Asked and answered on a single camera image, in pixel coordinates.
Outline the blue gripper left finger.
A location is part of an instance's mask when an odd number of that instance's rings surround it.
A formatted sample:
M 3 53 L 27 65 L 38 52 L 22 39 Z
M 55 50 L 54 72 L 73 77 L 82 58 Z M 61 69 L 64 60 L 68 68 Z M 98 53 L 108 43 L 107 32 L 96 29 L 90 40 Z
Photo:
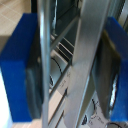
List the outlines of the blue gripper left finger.
M 0 67 L 14 122 L 41 117 L 42 81 L 37 14 L 24 14 L 0 54 Z

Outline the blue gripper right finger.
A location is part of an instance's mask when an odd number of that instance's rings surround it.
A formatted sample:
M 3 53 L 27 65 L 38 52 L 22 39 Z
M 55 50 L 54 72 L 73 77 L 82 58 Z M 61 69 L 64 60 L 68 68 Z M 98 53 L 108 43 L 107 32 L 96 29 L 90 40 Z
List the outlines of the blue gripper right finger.
M 97 49 L 94 83 L 104 117 L 128 121 L 128 34 L 113 17 Z

